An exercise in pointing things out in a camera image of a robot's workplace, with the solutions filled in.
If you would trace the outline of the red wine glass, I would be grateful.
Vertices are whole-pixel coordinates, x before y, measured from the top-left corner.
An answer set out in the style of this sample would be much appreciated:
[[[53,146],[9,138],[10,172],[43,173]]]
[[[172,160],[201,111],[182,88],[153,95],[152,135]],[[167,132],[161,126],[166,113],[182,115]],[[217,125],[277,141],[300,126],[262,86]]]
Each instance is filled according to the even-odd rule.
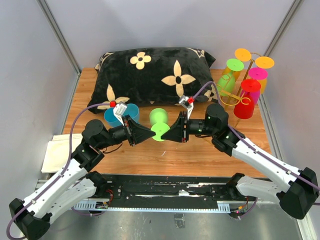
[[[253,116],[255,104],[260,96],[261,84],[255,79],[245,79],[241,83],[241,100],[234,107],[234,115],[241,119],[247,120]]]

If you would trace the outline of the blue wine glass front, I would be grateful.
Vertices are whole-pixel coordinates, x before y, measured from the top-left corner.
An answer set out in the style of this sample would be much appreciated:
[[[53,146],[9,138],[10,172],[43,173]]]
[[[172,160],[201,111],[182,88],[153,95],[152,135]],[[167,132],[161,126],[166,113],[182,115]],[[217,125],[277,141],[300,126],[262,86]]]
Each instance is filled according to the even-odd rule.
[[[113,113],[113,108],[108,108],[104,112],[104,120],[111,126],[111,127],[118,127],[121,126],[121,122],[115,117]]]

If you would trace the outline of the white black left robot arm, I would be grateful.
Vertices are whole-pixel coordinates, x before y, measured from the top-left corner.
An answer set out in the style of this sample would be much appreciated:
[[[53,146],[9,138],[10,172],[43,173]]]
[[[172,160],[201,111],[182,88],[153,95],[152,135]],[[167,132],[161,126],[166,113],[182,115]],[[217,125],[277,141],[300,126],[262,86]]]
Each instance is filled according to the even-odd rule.
[[[134,146],[155,136],[155,132],[136,123],[130,116],[124,124],[106,129],[102,121],[90,120],[82,141],[69,154],[66,164],[42,187],[25,199],[9,204],[12,219],[28,240],[40,239],[51,224],[83,199],[101,198],[107,193],[107,180],[93,168],[104,158],[103,149],[128,141]]]

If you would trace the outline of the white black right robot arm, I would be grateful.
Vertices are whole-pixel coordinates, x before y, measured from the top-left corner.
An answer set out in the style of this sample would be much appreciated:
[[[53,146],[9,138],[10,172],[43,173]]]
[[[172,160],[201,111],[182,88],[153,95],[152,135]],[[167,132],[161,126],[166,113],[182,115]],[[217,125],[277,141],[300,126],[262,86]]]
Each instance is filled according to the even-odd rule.
[[[190,119],[181,112],[161,138],[185,143],[190,135],[209,135],[212,144],[222,153],[241,160],[264,174],[259,180],[236,173],[228,182],[227,196],[238,200],[242,196],[255,197],[278,204],[291,217],[302,220],[320,196],[316,173],[287,164],[254,144],[248,137],[229,126],[229,115],[218,104],[210,104],[204,119]]]

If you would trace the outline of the blue wine glass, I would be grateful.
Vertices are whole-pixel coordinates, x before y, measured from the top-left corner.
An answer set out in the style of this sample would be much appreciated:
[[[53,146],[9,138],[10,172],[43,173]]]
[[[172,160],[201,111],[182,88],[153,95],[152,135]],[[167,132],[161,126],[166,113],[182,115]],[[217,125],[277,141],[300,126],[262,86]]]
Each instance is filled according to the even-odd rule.
[[[129,103],[126,105],[127,108],[124,111],[124,116],[129,115],[131,117],[131,119],[133,121],[135,121],[136,123],[139,123],[140,120],[140,109],[137,105],[133,104],[133,103]]]
[[[118,127],[121,126],[121,122],[115,117],[113,113],[113,108],[108,108],[104,112],[104,120],[111,126],[111,127]]]

